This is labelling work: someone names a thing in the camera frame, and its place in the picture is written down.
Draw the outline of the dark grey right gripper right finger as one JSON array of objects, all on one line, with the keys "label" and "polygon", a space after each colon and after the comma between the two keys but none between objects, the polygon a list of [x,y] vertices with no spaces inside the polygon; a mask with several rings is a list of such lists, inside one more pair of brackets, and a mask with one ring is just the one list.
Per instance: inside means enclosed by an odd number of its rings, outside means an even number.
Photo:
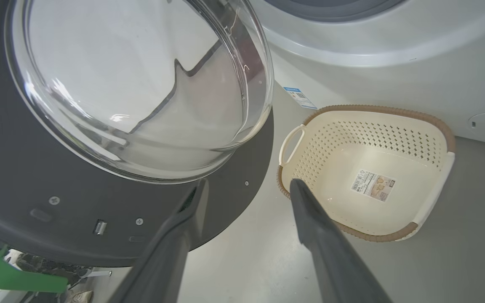
[{"label": "dark grey right gripper right finger", "polygon": [[298,238],[312,254],[323,303],[392,303],[303,180],[289,187]]}]

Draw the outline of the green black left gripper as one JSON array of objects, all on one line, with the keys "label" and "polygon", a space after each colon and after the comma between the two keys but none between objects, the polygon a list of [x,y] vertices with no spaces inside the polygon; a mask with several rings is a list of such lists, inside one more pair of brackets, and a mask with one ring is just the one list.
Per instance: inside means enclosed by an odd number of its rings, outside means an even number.
[{"label": "green black left gripper", "polygon": [[64,293],[68,279],[61,276],[22,271],[4,261],[7,250],[0,250],[0,290]]}]

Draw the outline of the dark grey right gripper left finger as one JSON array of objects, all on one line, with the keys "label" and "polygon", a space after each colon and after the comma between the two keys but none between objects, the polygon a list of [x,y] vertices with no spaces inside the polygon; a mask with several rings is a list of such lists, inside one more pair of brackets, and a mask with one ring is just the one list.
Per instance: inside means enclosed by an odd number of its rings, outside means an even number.
[{"label": "dark grey right gripper left finger", "polygon": [[177,303],[187,254],[202,238],[209,196],[199,180],[165,221],[108,303]]}]

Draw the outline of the dark grey washing machine door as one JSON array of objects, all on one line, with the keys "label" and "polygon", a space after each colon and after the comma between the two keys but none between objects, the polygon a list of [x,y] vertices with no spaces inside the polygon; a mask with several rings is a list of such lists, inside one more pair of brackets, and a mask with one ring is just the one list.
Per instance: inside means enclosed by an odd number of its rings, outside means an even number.
[{"label": "dark grey washing machine door", "polygon": [[0,242],[131,266],[204,182],[204,245],[264,181],[273,87],[250,0],[0,0]]}]

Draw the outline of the white barcode sticker in basket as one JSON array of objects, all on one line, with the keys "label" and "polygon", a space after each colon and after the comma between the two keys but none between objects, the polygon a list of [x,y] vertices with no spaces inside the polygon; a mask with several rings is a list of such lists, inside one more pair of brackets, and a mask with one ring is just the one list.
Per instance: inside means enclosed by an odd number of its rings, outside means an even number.
[{"label": "white barcode sticker in basket", "polygon": [[351,190],[371,197],[377,201],[386,202],[396,185],[396,180],[368,170],[359,170],[352,183]]}]

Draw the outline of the cream perforated laundry basket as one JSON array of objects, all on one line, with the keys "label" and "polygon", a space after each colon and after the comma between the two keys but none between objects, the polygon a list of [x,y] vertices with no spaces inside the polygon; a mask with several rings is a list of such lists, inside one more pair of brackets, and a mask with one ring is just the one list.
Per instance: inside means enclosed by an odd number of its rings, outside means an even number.
[{"label": "cream perforated laundry basket", "polygon": [[[285,138],[277,186],[290,197],[291,180],[303,180],[342,231],[369,242],[395,242],[426,222],[455,157],[452,131],[432,115],[387,106],[327,106]],[[386,202],[351,190],[359,170],[396,180]]]}]

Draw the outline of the white front-load washing machine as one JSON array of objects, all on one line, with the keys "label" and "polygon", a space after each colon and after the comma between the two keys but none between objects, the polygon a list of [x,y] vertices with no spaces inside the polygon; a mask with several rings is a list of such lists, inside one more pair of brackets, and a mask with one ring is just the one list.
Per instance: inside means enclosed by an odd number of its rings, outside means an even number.
[{"label": "white front-load washing machine", "polygon": [[485,113],[485,0],[250,0],[276,82],[318,109],[382,105],[473,139]]}]

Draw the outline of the blue white energy label sticker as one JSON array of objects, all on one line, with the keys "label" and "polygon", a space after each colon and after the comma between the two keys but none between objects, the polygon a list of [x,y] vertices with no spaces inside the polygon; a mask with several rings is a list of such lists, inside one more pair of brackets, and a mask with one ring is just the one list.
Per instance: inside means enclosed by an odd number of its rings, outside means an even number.
[{"label": "blue white energy label sticker", "polygon": [[297,88],[284,88],[284,90],[305,109],[317,109],[317,107]]}]

